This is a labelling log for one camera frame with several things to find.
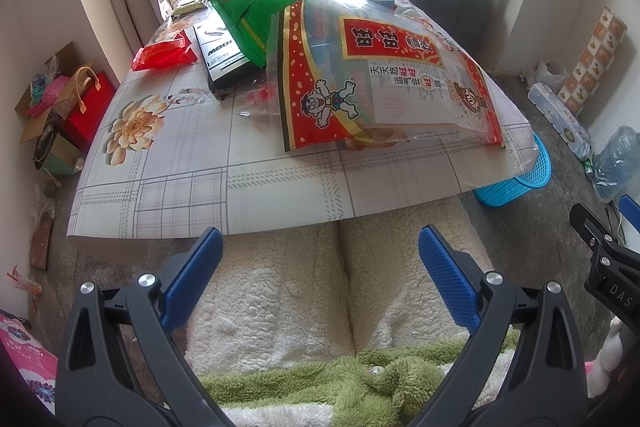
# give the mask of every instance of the blue plastic basket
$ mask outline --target blue plastic basket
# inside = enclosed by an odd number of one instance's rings
[[[476,198],[487,206],[502,206],[526,194],[532,188],[544,187],[547,184],[551,177],[549,155],[546,152],[545,145],[536,133],[533,133],[533,138],[540,148],[540,154],[538,155],[538,160],[533,170],[510,180],[476,188],[476,190],[474,190]]]

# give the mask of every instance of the red gift box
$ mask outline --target red gift box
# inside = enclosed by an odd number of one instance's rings
[[[82,152],[87,153],[102,117],[109,107],[116,90],[104,73],[98,73],[100,89],[93,82],[82,95],[82,102],[76,105],[62,124],[62,131]]]

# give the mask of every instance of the red packet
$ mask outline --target red packet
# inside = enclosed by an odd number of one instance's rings
[[[168,68],[180,64],[193,64],[198,60],[191,49],[191,41],[182,30],[173,40],[155,42],[140,48],[131,63],[132,71]]]

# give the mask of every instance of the small bottle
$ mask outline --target small bottle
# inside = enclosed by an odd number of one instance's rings
[[[593,168],[591,167],[591,160],[586,159],[582,162],[582,166],[584,167],[584,175],[588,180],[593,179]]]

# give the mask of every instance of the green fleece blanket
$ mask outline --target green fleece blanket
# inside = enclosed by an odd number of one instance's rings
[[[207,375],[204,388],[226,409],[303,403],[334,407],[334,427],[406,425],[444,378],[439,365],[456,360],[465,339],[429,346],[367,349],[331,362],[302,362],[252,375]],[[514,349],[510,330],[502,350]]]

